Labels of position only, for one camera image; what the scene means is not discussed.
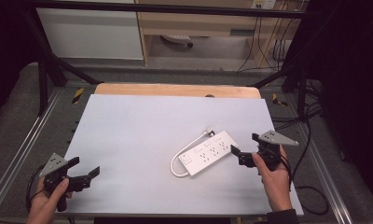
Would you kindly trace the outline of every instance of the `white tabletop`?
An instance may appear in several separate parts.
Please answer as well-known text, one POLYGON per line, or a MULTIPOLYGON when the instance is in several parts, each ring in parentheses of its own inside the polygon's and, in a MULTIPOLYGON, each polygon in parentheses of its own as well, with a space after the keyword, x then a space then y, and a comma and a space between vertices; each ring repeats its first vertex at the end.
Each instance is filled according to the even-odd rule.
MULTIPOLYGON (((174 154, 209 126, 227 131, 246 152, 257 151, 252 133, 273 130, 260 99, 92 95, 65 158, 80 158, 70 176, 86 175, 99 165, 101 173, 68 200, 64 213, 233 217, 270 212, 256 168, 240 166, 231 154, 193 178, 172 175, 174 154)), ((179 161, 174 167, 185 171, 179 161)), ((293 186, 291 199, 303 215, 293 186)))

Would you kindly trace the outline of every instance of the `gray carpet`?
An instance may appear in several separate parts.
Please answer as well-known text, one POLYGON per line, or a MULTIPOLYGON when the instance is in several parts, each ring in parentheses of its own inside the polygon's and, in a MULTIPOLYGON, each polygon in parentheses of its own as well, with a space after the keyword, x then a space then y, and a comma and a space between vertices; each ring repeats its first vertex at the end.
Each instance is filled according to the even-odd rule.
MULTIPOLYGON (((179 84, 209 84, 209 85, 235 85, 244 86, 257 82, 265 74, 231 72, 188 72, 171 70, 147 70, 147 69, 86 69, 85 72, 106 82, 142 82, 142 83, 179 83, 179 84)), ((51 153, 56 152, 63 156, 68 148, 68 141, 72 140, 73 132, 83 113, 89 95, 94 92, 94 86, 76 84, 79 79, 62 90, 51 116, 44 129, 39 134, 26 162, 21 167, 14 183, 12 184, 6 198, 0 206, 0 218, 16 217, 25 218, 27 212, 24 206, 25 188, 30 175, 35 168, 45 163, 51 153), (74 94, 79 86, 85 90, 78 104, 71 104, 74 94)), ((289 106, 275 105, 271 97, 274 92, 279 95, 280 100, 285 100, 278 88, 281 80, 276 80, 270 86, 261 90, 262 97, 267 100, 269 112, 273 117, 289 118, 293 113, 289 106)), ((0 111, 0 176, 7 169, 13 156, 21 145, 24 137, 29 132, 38 112, 36 70, 27 68, 21 73, 21 79, 17 88, 12 92, 8 103, 0 111)), ((339 192, 345 202, 352 219, 356 223, 373 223, 373 197, 361 180, 352 163, 343 162, 339 159, 338 147, 332 138, 330 130, 325 124, 325 118, 315 117, 311 120, 312 137, 325 159, 331 175, 333 176, 339 192)), ((292 166, 302 153, 304 140, 301 138, 300 129, 294 125, 279 131, 288 137, 298 140, 299 147, 287 148, 288 158, 292 166)), ((322 189, 320 180, 311 164, 309 153, 301 163, 297 177, 296 186, 309 185, 322 189)), ((324 202, 322 198, 312 191, 302 190, 299 199, 303 204, 314 211, 322 211, 324 202)), ((243 223, 251 223, 256 217, 244 218, 243 223)), ((316 216, 305 212, 300 218, 303 223, 336 223, 337 219, 330 209, 328 214, 316 216)))

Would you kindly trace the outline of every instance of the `gray bracket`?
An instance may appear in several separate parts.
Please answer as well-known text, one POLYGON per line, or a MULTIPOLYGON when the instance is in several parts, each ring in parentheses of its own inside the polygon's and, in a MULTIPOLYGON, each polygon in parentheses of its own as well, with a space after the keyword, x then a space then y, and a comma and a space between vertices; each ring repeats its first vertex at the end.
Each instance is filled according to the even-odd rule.
POLYGON ((39 177, 43 177, 45 175, 49 175, 52 172, 55 172, 62 168, 63 166, 67 165, 68 161, 64 158, 60 157, 58 154, 53 153, 52 156, 49 158, 47 164, 42 169, 39 177))
POLYGON ((259 139, 262 141, 268 142, 268 143, 276 144, 276 145, 285 145, 285 146, 292 146, 292 147, 297 147, 299 145, 298 141, 294 141, 274 131, 268 131, 266 133, 262 133, 259 136, 259 139))

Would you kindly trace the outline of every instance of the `desk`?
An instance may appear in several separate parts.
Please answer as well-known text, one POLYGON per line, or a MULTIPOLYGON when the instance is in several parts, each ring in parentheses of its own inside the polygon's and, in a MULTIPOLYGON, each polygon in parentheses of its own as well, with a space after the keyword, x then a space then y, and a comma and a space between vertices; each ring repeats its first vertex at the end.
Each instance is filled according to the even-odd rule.
MULTIPOLYGON (((245 90, 101 84, 90 97, 65 155, 67 160, 80 158, 70 176, 83 175, 98 165, 101 174, 92 180, 89 189, 73 195, 64 213, 96 217, 239 217, 268 213, 269 204, 256 169, 240 166, 233 155, 193 178, 171 174, 173 155, 209 125, 217 132, 226 130, 245 151, 256 148, 251 132, 273 128, 265 101, 256 99, 256 89, 250 90, 253 99, 196 97, 200 95, 196 92, 205 88, 208 91, 203 95, 245 90), (193 96, 161 95, 166 89, 173 93, 184 89, 180 92, 186 95, 193 88, 193 96), (133 95, 143 89, 150 95, 133 95), (123 95, 115 95, 116 90, 123 95)), ((182 172, 183 168, 175 162, 174 169, 182 172)), ((303 215, 294 187, 291 195, 297 214, 303 215)))
MULTIPOLYGON (((236 7, 251 8, 252 0, 134 0, 137 4, 180 5, 199 7, 236 7)), ((296 10, 300 1, 277 1, 274 9, 296 10)), ((145 63, 149 61, 152 35, 194 35, 194 36, 230 36, 232 29, 254 30, 256 18, 214 15, 187 15, 139 12, 138 21, 140 37, 142 39, 145 63)), ((288 26, 289 19, 264 18, 260 29, 260 46, 257 47, 257 35, 254 36, 255 45, 252 56, 257 67, 268 66, 265 57, 269 57, 271 44, 274 39, 292 40, 298 28, 299 20, 294 20, 288 26)), ((255 33, 258 33, 260 22, 257 23, 255 33)), ((247 36, 251 43, 253 38, 247 36)))

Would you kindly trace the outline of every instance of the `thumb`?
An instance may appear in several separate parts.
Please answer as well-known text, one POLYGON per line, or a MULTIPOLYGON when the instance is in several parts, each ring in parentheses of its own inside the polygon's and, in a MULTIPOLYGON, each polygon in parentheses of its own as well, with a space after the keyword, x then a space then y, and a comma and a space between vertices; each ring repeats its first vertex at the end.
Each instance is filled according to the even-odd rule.
POLYGON ((262 157, 260 157, 256 152, 253 152, 253 160, 256 164, 258 172, 262 175, 262 177, 267 176, 270 170, 266 163, 263 161, 262 157))
POLYGON ((53 190, 52 195, 50 195, 49 202, 50 203, 57 203, 58 200, 63 196, 65 191, 67 190, 69 183, 69 179, 65 178, 55 190, 53 190))

